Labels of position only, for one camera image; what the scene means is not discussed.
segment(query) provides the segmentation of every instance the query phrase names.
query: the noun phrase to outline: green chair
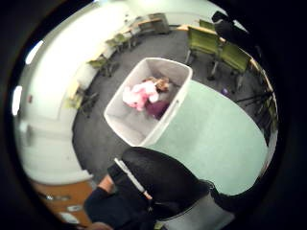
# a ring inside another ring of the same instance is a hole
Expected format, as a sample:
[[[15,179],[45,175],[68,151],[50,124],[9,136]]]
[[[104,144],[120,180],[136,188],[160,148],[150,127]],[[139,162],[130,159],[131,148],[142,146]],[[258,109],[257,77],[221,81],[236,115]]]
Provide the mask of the green chair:
[[[104,55],[100,55],[97,59],[90,60],[87,63],[90,64],[94,69],[97,69],[99,72],[103,71],[105,76],[111,77],[112,65]]]
[[[99,94],[85,95],[84,93],[76,93],[74,98],[66,98],[64,107],[75,108],[79,110],[86,118],[89,117],[92,107],[96,103]]]
[[[214,67],[208,76],[209,80],[214,79],[214,74],[219,63],[219,53],[221,51],[220,39],[216,34],[207,33],[201,30],[188,27],[189,51],[185,59],[185,64],[191,64],[190,57],[194,58],[196,52],[206,53],[213,57]]]
[[[215,31],[215,28],[214,28],[213,23],[204,21],[204,20],[202,20],[202,19],[200,19],[200,27],[204,27],[204,28],[206,28],[206,29]]]
[[[125,44],[128,44],[128,48],[131,49],[131,37],[126,37],[123,34],[116,34],[114,39],[120,47],[123,48]]]
[[[116,42],[114,38],[106,41],[109,48],[115,49],[118,53],[120,52],[120,43]]]
[[[236,90],[238,90],[242,86],[250,56],[237,45],[226,41],[221,52],[221,60],[233,68],[232,73],[236,74]]]

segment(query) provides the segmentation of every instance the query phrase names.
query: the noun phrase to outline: chair leg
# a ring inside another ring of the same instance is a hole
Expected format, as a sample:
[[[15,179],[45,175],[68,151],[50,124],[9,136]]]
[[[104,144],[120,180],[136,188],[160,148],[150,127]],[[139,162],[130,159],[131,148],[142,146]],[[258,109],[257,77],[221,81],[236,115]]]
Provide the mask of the chair leg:
[[[184,60],[184,64],[186,64],[186,65],[190,65],[191,64],[191,62],[189,61],[190,57],[191,57],[191,54],[192,54],[192,51],[188,50],[188,53],[187,53],[186,58]]]
[[[236,90],[239,90],[243,84],[243,74],[238,74],[236,78]]]
[[[215,79],[215,73],[217,71],[217,68],[218,68],[218,65],[219,65],[219,61],[218,60],[214,60],[214,65],[213,65],[213,68],[211,70],[211,73],[210,75],[207,77],[208,80],[212,81]]]

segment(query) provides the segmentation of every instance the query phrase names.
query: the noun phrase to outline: white wall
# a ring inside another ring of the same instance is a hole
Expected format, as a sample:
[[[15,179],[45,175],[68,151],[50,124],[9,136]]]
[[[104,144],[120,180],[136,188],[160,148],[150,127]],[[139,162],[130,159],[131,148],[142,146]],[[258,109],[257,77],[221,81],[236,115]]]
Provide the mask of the white wall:
[[[170,25],[198,25],[196,20],[211,21],[215,11],[224,12],[206,0],[128,0],[128,4],[138,15],[164,12]]]
[[[72,146],[72,125],[77,111],[65,108],[63,103],[77,71],[82,69],[79,77],[90,83],[95,71],[81,66],[124,26],[127,13],[135,17],[124,1],[90,4],[47,34],[33,62],[25,67],[20,81],[23,92],[16,130],[23,139],[19,145],[20,159],[32,179],[63,184],[91,177],[82,171]],[[33,100],[28,103],[30,95]],[[26,124],[23,127],[28,131],[21,129],[21,124]]]

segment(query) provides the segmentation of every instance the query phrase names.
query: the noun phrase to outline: pink clothing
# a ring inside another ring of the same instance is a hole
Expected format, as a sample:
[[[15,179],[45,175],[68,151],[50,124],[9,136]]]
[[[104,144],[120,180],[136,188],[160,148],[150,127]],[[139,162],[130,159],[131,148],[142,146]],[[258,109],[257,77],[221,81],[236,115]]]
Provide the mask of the pink clothing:
[[[138,111],[144,109],[147,100],[155,103],[158,99],[159,95],[156,91],[155,84],[151,80],[136,84],[132,89],[127,86],[123,93],[124,103],[130,107],[135,107]]]

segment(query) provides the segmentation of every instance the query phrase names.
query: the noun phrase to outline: toy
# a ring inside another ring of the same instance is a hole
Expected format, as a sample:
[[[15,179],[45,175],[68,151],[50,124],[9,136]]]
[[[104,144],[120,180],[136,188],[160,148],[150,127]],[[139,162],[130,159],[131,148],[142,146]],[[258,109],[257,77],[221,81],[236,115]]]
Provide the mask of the toy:
[[[136,84],[133,88],[127,86],[123,93],[124,103],[136,108],[138,111],[143,110],[147,100],[155,103],[158,99],[159,95],[156,91],[155,84],[151,80]]]
[[[165,101],[158,101],[156,103],[146,103],[145,107],[149,115],[160,120],[169,105]]]
[[[155,77],[148,77],[144,81],[152,81],[155,84],[155,87],[157,91],[159,92],[167,92],[169,89],[169,78],[161,78],[161,79],[156,79]]]

